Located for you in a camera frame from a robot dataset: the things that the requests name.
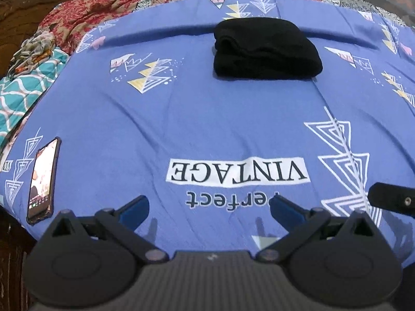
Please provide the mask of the black pants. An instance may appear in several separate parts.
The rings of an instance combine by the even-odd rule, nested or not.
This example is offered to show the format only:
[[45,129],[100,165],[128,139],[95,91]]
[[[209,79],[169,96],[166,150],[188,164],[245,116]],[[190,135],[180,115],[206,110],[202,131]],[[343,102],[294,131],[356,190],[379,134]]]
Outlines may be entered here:
[[235,18],[214,29],[217,76],[311,79],[323,71],[315,45],[295,24],[278,18]]

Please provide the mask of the smartphone with lit screen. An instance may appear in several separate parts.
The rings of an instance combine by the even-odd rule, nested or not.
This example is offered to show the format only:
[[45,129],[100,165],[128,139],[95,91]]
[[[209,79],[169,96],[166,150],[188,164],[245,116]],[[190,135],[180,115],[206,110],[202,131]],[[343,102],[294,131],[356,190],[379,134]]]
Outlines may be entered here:
[[26,221],[29,225],[35,225],[53,215],[60,144],[61,139],[56,136],[36,153],[27,203]]

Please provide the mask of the blue patterned bedsheet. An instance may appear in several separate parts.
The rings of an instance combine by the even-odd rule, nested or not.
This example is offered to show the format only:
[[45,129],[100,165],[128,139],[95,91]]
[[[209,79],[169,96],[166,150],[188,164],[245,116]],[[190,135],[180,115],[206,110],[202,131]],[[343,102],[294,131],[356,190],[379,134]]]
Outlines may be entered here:
[[[295,24],[318,50],[311,79],[224,79],[214,27]],[[2,163],[1,207],[26,221],[37,151],[60,137],[54,209],[89,216],[139,195],[138,233],[168,253],[257,252],[285,235],[275,194],[334,216],[368,211],[403,265],[414,220],[371,207],[376,182],[414,186],[414,32],[310,0],[181,0],[88,31]]]

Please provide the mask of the teal white patterned quilt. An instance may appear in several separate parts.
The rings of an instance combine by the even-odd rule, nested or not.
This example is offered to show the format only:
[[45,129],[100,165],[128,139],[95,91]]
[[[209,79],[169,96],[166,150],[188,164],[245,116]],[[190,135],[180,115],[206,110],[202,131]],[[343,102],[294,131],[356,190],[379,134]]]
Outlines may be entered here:
[[20,120],[58,78],[69,55],[55,48],[45,62],[29,74],[1,79],[1,148]]

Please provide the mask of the crumpled floral cloth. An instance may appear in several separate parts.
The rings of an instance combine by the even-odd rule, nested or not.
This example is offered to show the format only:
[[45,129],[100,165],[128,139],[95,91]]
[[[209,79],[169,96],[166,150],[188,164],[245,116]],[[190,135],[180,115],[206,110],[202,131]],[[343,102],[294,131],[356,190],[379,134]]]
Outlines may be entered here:
[[32,37],[21,44],[14,53],[6,76],[13,80],[23,74],[29,74],[44,61],[48,60],[56,47],[56,38],[49,29],[36,31]]

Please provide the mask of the carved wooden headboard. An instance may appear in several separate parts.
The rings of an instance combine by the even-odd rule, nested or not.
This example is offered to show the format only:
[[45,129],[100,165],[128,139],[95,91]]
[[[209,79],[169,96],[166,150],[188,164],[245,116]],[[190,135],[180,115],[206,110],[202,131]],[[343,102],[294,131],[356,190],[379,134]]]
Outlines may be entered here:
[[1,0],[1,76],[21,43],[30,38],[39,24],[58,4],[71,0]]

